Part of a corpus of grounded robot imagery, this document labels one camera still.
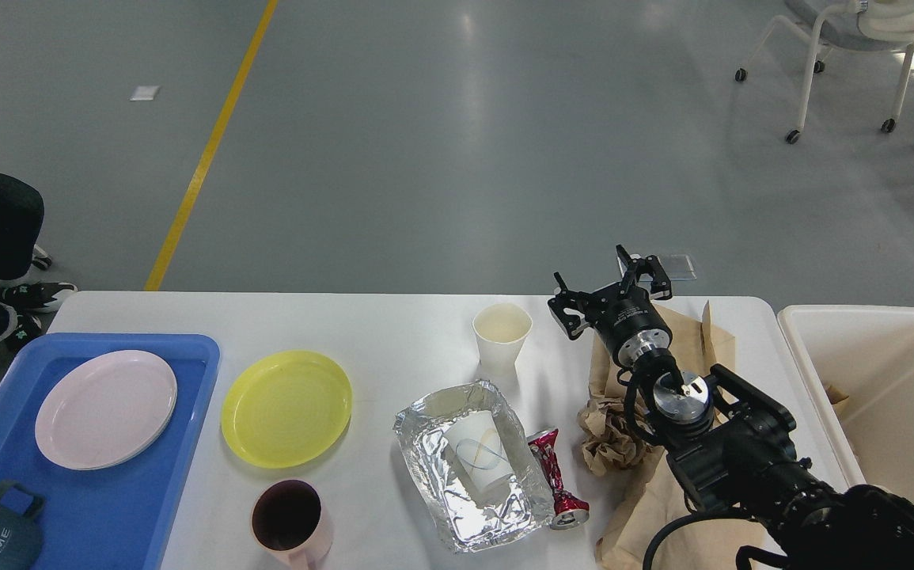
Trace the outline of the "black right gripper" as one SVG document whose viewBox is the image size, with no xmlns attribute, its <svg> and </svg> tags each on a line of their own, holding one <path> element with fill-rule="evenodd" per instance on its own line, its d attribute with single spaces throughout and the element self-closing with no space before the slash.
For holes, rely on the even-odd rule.
<svg viewBox="0 0 914 570">
<path fill-rule="evenodd" d="M 595 293 L 572 290 L 554 273 L 556 289 L 548 310 L 569 340 L 579 339 L 592 325 L 612 361 L 631 369 L 642 355 L 667 349 L 673 340 L 669 326 L 650 302 L 650 298 L 673 298 L 673 284 L 658 256 L 633 256 L 622 245 L 616 245 L 616 256 L 622 274 L 619 285 Z M 646 290 L 639 285 L 644 276 L 650 278 Z"/>
</svg>

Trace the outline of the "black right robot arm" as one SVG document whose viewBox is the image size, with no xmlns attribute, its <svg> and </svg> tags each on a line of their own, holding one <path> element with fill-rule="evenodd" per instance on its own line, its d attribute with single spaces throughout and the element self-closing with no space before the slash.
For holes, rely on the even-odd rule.
<svg viewBox="0 0 914 570">
<path fill-rule="evenodd" d="M 568 338 L 592 328 L 624 387 L 628 430 L 666 451 L 688 515 L 649 542 L 643 567 L 675 530 L 709 520 L 757 522 L 781 552 L 745 545 L 739 569 L 753 562 L 779 569 L 914 569 L 914 505 L 872 484 L 844 493 L 797 458 L 790 433 L 796 419 L 774 398 L 723 364 L 704 375 L 680 368 L 673 333 L 653 299 L 673 297 L 656 256 L 631 256 L 616 246 L 622 277 L 594 292 L 572 290 L 560 274 L 548 309 Z"/>
</svg>

